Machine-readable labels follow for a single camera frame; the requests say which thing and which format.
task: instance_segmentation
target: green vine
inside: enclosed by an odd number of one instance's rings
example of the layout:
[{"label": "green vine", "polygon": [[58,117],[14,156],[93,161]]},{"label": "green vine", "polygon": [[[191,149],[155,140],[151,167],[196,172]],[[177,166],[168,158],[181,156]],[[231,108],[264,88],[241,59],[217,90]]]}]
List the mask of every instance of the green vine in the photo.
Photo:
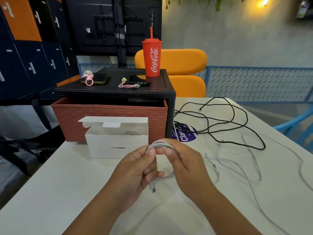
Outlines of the green vine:
[{"label": "green vine", "polygon": [[[171,1],[170,0],[165,0],[165,3],[166,3],[166,9],[168,9],[168,5],[170,5]],[[208,0],[208,5],[207,7],[205,8],[205,10],[209,7],[211,3],[211,0]],[[221,10],[221,3],[222,3],[222,0],[216,0],[216,3],[215,3],[215,10],[216,11],[220,11]]]}]

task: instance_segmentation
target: person's left hand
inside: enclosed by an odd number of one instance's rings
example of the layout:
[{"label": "person's left hand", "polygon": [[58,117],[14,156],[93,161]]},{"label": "person's left hand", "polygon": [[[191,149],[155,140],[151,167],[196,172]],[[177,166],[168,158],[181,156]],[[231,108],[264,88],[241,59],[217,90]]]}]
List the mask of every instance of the person's left hand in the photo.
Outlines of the person's left hand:
[{"label": "person's left hand", "polygon": [[127,154],[116,166],[107,184],[103,187],[106,198],[111,199],[120,213],[128,210],[142,191],[155,177],[162,178],[163,171],[157,170],[156,150],[145,155],[149,145]]}]

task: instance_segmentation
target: table top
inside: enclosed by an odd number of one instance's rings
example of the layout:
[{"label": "table top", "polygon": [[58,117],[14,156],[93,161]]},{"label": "table top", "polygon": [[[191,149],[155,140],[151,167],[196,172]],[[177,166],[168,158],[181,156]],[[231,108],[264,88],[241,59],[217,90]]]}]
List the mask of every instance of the table top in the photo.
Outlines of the table top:
[{"label": "table top", "polygon": [[119,88],[122,78],[129,81],[131,75],[145,75],[145,69],[131,68],[105,68],[97,73],[108,73],[110,79],[104,86],[87,86],[83,85],[80,80],[62,85],[54,89],[56,96],[102,96],[102,97],[129,97],[129,98],[162,98],[175,99],[176,92],[170,82],[166,69],[160,70],[158,77],[146,77],[150,81],[150,86],[134,88]]},{"label": "table top", "polygon": [[[177,98],[175,109],[186,102],[205,103],[208,98]],[[223,99],[212,103],[223,104]],[[198,111],[199,106],[188,104],[184,110]],[[203,114],[230,120],[232,109],[229,106],[206,106]],[[245,122],[245,114],[235,109],[234,121]],[[312,185],[313,156],[278,131],[247,112],[247,126],[263,138],[266,149],[253,150],[258,161],[263,180],[253,183],[256,197],[264,212],[292,235],[312,234],[313,202],[312,192],[302,183],[298,173],[299,161],[288,149],[264,137],[268,135],[279,143],[290,147],[299,154],[304,164],[302,173]],[[197,130],[206,128],[206,120],[178,114],[175,120],[188,123]],[[230,128],[230,125],[217,125],[214,129]],[[242,142],[241,135],[247,129],[215,133],[218,140]],[[246,141],[261,147],[253,133],[248,133]],[[219,143],[209,135],[199,135],[187,145],[216,156]],[[248,177],[258,179],[251,154],[246,147],[225,144],[219,157],[236,161],[243,167]],[[213,166],[204,158],[212,181],[217,176]],[[2,235],[11,234],[61,234],[84,207],[100,191],[111,176],[119,159],[92,159],[88,146],[74,142],[64,142],[36,174],[0,211]],[[169,173],[171,164],[164,155],[157,156],[159,170]],[[218,167],[219,182],[216,187],[248,218],[262,234],[281,234],[259,211],[247,181],[224,167]],[[156,193],[149,188],[143,191],[138,201],[122,214],[112,228],[111,234],[214,234],[201,211],[178,188],[175,178],[156,182]]]}]

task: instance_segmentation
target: coca-cola cup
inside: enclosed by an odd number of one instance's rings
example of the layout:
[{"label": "coca-cola cup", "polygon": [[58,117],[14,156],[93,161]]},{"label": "coca-cola cup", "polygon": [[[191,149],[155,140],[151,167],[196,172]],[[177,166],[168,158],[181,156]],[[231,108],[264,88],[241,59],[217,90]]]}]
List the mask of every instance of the coca-cola cup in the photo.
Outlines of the coca-cola cup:
[{"label": "coca-cola cup", "polygon": [[158,77],[160,75],[162,41],[153,39],[152,27],[150,27],[150,35],[150,39],[142,41],[146,75],[148,77]]}]

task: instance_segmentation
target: coca-cola logo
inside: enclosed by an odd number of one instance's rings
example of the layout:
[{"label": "coca-cola logo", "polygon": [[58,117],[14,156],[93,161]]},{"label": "coca-cola logo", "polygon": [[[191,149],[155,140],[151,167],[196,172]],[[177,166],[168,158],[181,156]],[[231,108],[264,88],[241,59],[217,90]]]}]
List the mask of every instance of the coca-cola logo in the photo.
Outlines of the coca-cola logo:
[{"label": "coca-cola logo", "polygon": [[158,60],[158,48],[154,50],[150,48],[150,58],[152,59],[151,70],[156,73],[157,72],[157,60]]}]

